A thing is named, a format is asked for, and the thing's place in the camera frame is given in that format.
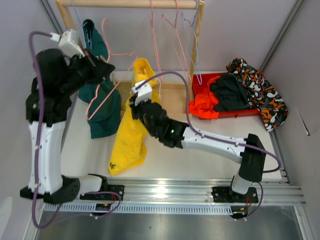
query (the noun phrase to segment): red cloth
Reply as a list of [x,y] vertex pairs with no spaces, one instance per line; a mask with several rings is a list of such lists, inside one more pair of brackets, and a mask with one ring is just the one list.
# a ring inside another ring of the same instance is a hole
[[218,104],[216,96],[210,92],[210,84],[215,83],[220,76],[211,78],[203,91],[197,94],[194,101],[189,102],[189,112],[203,119],[217,119],[219,112],[214,111],[214,106]]

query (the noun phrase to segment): green cloth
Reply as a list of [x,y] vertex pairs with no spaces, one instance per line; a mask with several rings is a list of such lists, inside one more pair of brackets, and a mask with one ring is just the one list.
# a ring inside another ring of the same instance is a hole
[[[83,21],[83,35],[86,48],[95,57],[101,55],[105,59],[108,58],[108,50],[103,38],[95,28],[92,20]],[[114,88],[113,83],[108,77],[100,84],[97,99],[95,99],[88,112],[88,117],[97,109],[100,103],[106,98],[110,91]],[[96,95],[97,84],[86,84],[79,89],[78,97],[86,103]],[[118,90],[114,90],[110,97],[104,102],[101,108],[96,112],[91,120],[88,120],[91,131],[91,138],[103,138],[113,135],[117,132],[120,124],[121,97]]]

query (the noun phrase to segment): wall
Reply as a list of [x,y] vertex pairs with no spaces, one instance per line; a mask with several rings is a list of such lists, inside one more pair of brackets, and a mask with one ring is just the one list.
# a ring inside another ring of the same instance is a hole
[[287,121],[276,132],[289,177],[302,187],[315,239],[320,239],[319,12],[320,1],[306,1],[265,70],[289,108]]
[[[48,0],[56,15],[59,12],[54,0]],[[296,0],[205,0],[202,29],[199,41],[199,66],[202,71],[224,71],[235,57],[243,57],[257,68],[263,63],[282,25]],[[148,22],[149,9],[119,9],[119,8],[83,8],[76,7],[80,21],[92,19],[101,32],[103,18],[108,18],[112,28],[105,27],[110,49],[113,53],[138,52],[147,58],[151,66],[156,68],[152,33]],[[70,7],[73,19],[80,30],[80,24]],[[191,20],[194,10],[183,10],[187,19]],[[174,21],[175,10],[154,10],[154,26],[159,48],[159,60],[162,70],[181,70],[178,58],[162,21],[162,14]],[[178,15],[178,33],[186,56],[186,40],[182,30],[181,15]],[[192,33],[187,26],[188,41],[193,44]],[[177,36],[170,31],[176,47]],[[117,70],[127,70],[133,57],[114,57],[113,63]]]
[[[35,77],[28,45],[28,35],[39,30],[52,32],[39,3],[34,0],[1,1],[0,8],[0,207],[12,198],[12,208],[0,238],[18,240],[30,220],[31,201],[22,199],[19,190],[25,187],[31,173],[31,139],[26,121],[25,101]],[[41,51],[55,44],[36,37],[35,49]]]

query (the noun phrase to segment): white table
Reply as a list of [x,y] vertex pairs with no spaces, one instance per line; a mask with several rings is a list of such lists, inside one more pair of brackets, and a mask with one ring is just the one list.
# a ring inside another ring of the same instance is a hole
[[[61,153],[61,171],[67,176],[100,174],[109,177],[108,164],[116,135],[91,139],[90,126],[85,118],[88,104],[77,99],[71,123]],[[248,133],[259,136],[264,148],[274,153],[269,133],[259,116],[222,118],[218,120],[191,119],[200,129],[217,134],[247,137]],[[142,165],[130,168],[115,177],[166,178],[182,180],[230,180],[239,169],[231,160],[196,149],[179,149],[163,146],[149,135],[145,139],[147,155]],[[277,162],[265,159],[264,169],[274,169]],[[263,181],[279,181],[279,171],[263,175]]]

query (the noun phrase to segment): orange black and white fabric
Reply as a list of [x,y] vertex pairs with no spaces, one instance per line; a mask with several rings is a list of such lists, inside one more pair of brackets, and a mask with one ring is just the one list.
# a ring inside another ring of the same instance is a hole
[[220,76],[211,78],[207,82],[207,87],[198,93],[194,101],[189,102],[189,112],[202,119],[217,119],[219,112],[214,111],[214,106],[218,104],[217,97],[210,91],[210,84],[215,83]]
[[240,57],[233,59],[225,68],[245,87],[248,103],[260,111],[267,132],[284,123],[288,108],[262,71],[248,65]]

